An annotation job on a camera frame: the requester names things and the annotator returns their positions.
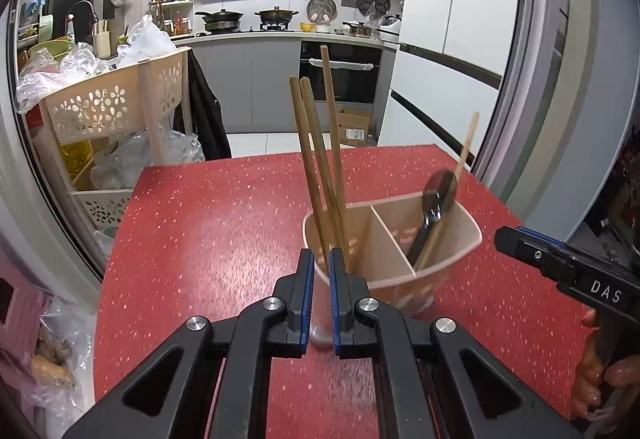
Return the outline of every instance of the gray cabinet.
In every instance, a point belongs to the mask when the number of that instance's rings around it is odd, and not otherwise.
[[[300,40],[246,40],[251,59],[253,132],[295,132],[289,76],[298,75]]]
[[[227,133],[252,131],[251,60],[245,40],[203,42],[204,64],[198,58],[209,87],[222,108]]]

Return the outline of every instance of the red speckled table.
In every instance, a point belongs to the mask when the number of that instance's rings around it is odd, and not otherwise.
[[[421,191],[454,166],[436,146],[342,153],[347,202]],[[436,292],[425,314],[450,316],[563,414],[586,332],[586,309],[533,268],[499,255],[495,229],[518,221],[467,174],[458,200],[482,244]],[[95,395],[103,396],[189,316],[215,321],[271,294],[291,273],[310,209],[302,158],[279,154],[148,168],[130,200],[108,266],[97,321]],[[274,359],[269,438],[377,437],[365,360],[339,361],[310,345]]]

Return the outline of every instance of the countertop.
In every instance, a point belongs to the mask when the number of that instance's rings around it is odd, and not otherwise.
[[[347,202],[421,191],[434,171],[454,167],[436,146],[342,155]],[[518,220],[468,173],[458,200],[478,222],[482,244],[421,317],[457,320],[566,416],[586,308],[537,270],[495,251],[495,230]],[[191,315],[220,320],[270,295],[275,280],[296,267],[309,209],[299,153],[146,168],[102,286],[96,398]],[[300,360],[273,361],[270,439],[377,437],[375,408],[369,361],[340,361],[313,345]]]
[[[385,42],[376,38],[358,38],[330,33],[303,33],[302,31],[247,31],[240,33],[214,34],[210,36],[198,36],[193,38],[180,38],[173,40],[178,47],[181,45],[193,45],[200,42],[210,42],[212,40],[238,40],[240,38],[299,38],[307,42],[334,42],[340,44],[363,45],[367,47],[379,47],[397,51],[399,44]]]

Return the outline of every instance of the metal screw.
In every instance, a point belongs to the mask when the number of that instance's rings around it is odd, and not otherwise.
[[[436,321],[436,329],[441,333],[452,333],[456,330],[456,323],[451,318],[440,318]]]
[[[276,296],[270,296],[262,301],[262,307],[268,311],[276,311],[282,307],[282,300]]]
[[[360,309],[362,309],[363,311],[370,312],[375,311],[378,307],[380,307],[380,304],[375,298],[363,298],[358,302],[358,307],[360,307]]]
[[[207,325],[207,319],[204,316],[192,316],[187,320],[187,329],[190,331],[199,331]]]

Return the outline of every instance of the cardboard box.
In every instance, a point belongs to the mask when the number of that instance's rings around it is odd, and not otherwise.
[[[342,108],[337,115],[341,144],[365,146],[369,135],[371,113],[357,108]]]

